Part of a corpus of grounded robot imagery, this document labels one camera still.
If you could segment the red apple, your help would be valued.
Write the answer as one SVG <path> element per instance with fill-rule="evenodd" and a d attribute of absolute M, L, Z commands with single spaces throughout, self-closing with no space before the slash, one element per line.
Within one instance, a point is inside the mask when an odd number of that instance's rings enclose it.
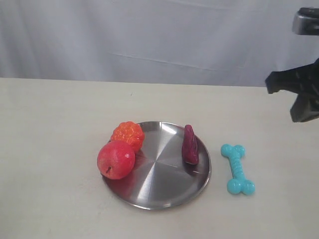
<path fill-rule="evenodd" d="M 133 148 L 123 141 L 110 141 L 97 156 L 100 173 L 111 180 L 119 180 L 129 175 L 135 164 Z"/>

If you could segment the dark purple sweet potato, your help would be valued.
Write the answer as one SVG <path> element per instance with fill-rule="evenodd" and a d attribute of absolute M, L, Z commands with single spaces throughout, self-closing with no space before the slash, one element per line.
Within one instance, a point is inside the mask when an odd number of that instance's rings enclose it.
<path fill-rule="evenodd" d="M 181 154 L 185 163 L 190 165 L 197 165 L 199 163 L 197 138 L 192 126 L 189 124 L 184 127 Z"/>

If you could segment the white backdrop cloth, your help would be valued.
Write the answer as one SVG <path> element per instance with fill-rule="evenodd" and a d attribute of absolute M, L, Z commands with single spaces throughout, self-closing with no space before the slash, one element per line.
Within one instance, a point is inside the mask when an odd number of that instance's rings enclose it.
<path fill-rule="evenodd" d="M 318 59 L 292 22 L 316 0 L 3 0 L 5 78 L 263 86 Z"/>

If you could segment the round stainless steel plate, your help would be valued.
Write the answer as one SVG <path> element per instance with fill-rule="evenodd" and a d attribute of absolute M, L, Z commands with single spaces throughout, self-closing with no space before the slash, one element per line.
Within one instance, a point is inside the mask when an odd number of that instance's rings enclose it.
<path fill-rule="evenodd" d="M 182 159 L 184 128 L 170 122 L 145 121 L 141 150 L 132 172 L 120 180 L 102 177 L 106 187 L 120 200 L 137 208 L 163 210 L 195 199 L 211 178 L 209 151 L 197 138 L 199 163 Z"/>

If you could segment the orange bumpy fruit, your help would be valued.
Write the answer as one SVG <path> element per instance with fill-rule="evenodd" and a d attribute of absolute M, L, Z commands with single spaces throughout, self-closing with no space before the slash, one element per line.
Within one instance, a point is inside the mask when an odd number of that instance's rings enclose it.
<path fill-rule="evenodd" d="M 111 141 L 123 141 L 129 144 L 134 152 L 138 152 L 143 145 L 145 134 L 141 126 L 132 121 L 120 123 L 110 138 Z"/>

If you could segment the teal toy bone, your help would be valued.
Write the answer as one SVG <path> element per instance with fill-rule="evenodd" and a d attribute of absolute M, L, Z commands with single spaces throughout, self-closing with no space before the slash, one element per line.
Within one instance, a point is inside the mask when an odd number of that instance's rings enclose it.
<path fill-rule="evenodd" d="M 232 178 L 227 182 L 227 191 L 234 195 L 253 195 L 255 184 L 246 178 L 241 162 L 245 156 L 245 148 L 242 145 L 224 144 L 221 147 L 221 155 L 228 159 L 232 173 Z"/>

